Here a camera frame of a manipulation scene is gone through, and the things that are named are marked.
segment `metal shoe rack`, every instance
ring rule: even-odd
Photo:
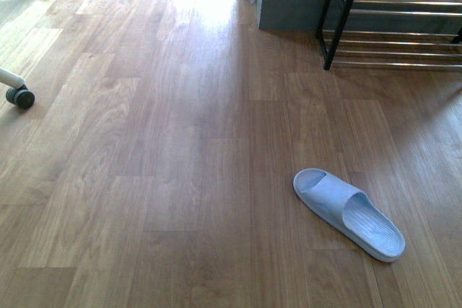
[[[453,33],[347,31],[350,14],[368,16],[376,22],[391,17],[415,21],[417,17],[445,19],[453,27],[462,24],[462,2],[453,0],[336,0],[341,14],[335,30],[325,30],[331,0],[325,0],[316,37],[324,55],[324,69],[329,70],[334,56],[344,60],[334,62],[373,66],[420,66],[425,68],[462,68],[462,28]]]

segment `black metal frame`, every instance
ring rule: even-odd
[[[461,43],[462,42],[462,28],[457,33],[457,36],[453,38],[453,43]]]
[[[341,7],[341,16],[339,23],[336,26],[334,37],[331,41],[331,46],[327,48],[326,41],[323,36],[323,27],[324,22],[326,21],[327,12],[329,10],[329,5],[331,0],[324,1],[324,7],[321,12],[321,18],[319,19],[318,29],[316,30],[316,38],[319,39],[321,44],[321,49],[324,55],[324,70],[329,70],[331,68],[332,60],[334,59],[337,46],[339,45],[340,37],[344,31],[345,24],[349,16],[349,12],[352,9],[354,0],[337,0],[339,6]]]

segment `floor plank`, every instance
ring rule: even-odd
[[[195,232],[145,232],[127,308],[194,307]]]
[[[101,84],[22,267],[77,266],[137,85],[135,79],[106,79]]]
[[[191,280],[194,307],[252,307],[248,147],[244,139],[207,144]]]
[[[5,308],[62,307],[74,272],[75,268],[18,268],[0,304]]]

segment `light blue slipper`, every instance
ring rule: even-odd
[[[320,169],[298,172],[294,189],[306,206],[374,258],[391,263],[403,253],[402,233],[360,189]]]

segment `gray baseboard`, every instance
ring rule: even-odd
[[[258,27],[263,30],[314,31],[318,26],[323,3],[324,0],[258,0]],[[409,7],[408,5],[406,11],[441,12],[444,10],[435,9],[433,6]],[[339,16],[340,10],[333,3],[324,29],[335,29]],[[457,33],[461,27],[460,17],[350,14],[345,30],[448,34]]]

